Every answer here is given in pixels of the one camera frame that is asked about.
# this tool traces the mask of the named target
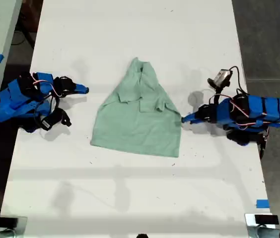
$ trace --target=light green t-shirt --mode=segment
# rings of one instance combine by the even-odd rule
[[[100,106],[91,145],[145,155],[178,157],[181,116],[149,62],[133,59]]]

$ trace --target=green shirt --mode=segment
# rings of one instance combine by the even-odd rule
[[[181,116],[149,62],[133,59],[100,106],[91,145],[145,155],[178,157]]]

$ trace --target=red wire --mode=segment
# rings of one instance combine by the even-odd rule
[[[46,80],[35,80],[35,79],[34,79],[34,81],[35,81],[35,82],[33,83],[33,85],[35,85],[35,84],[37,84],[37,83],[39,83],[39,82],[49,83],[49,84],[51,85],[53,91],[55,92],[55,94],[56,94],[58,97],[61,97],[61,95],[58,95],[58,94],[57,94],[57,92],[55,91],[55,88],[53,87],[52,83],[50,83],[49,81],[46,81]]]
[[[247,113],[245,113],[239,106],[237,106],[237,105],[233,102],[233,98],[230,97],[230,96],[227,96],[227,95],[225,95],[225,94],[220,94],[220,93],[214,94],[213,96],[210,97],[209,102],[210,102],[210,100],[211,100],[213,97],[215,97],[216,95],[220,95],[220,96],[224,96],[224,97],[230,98],[229,102],[233,105],[233,109],[232,109],[230,112],[232,112],[235,108],[237,108],[242,114],[244,114],[247,118],[249,118],[249,115],[248,115]],[[235,123],[235,124],[236,124],[236,125],[239,125],[239,126],[245,126],[245,128],[242,129],[242,130],[245,130],[249,125],[255,125],[256,122],[250,122],[250,123],[245,123],[245,124],[238,124],[238,123]]]

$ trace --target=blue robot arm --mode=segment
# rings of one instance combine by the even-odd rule
[[[87,87],[73,83],[68,77],[54,79],[49,73],[38,72],[33,77],[24,73],[0,92],[0,122],[14,118],[28,132],[37,128],[49,130],[59,121],[70,126],[66,112],[58,108],[60,98],[88,92]],[[50,97],[56,100],[53,112],[51,102],[47,101]]]
[[[267,131],[270,126],[280,128],[280,98],[253,96],[239,88],[236,96],[227,97],[219,103],[222,90],[229,86],[233,68],[237,69],[239,83],[236,66],[222,69],[214,80],[208,79],[216,91],[214,103],[202,105],[197,112],[183,117],[182,123],[217,123],[229,131],[228,139],[240,145],[251,141],[262,143],[264,137],[260,132]]]

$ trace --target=concrete floor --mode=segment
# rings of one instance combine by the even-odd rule
[[[248,91],[280,97],[280,0],[233,0],[233,5]],[[24,42],[11,47],[7,65],[24,68],[31,58]],[[271,130],[262,167],[271,211],[280,218],[280,129]]]

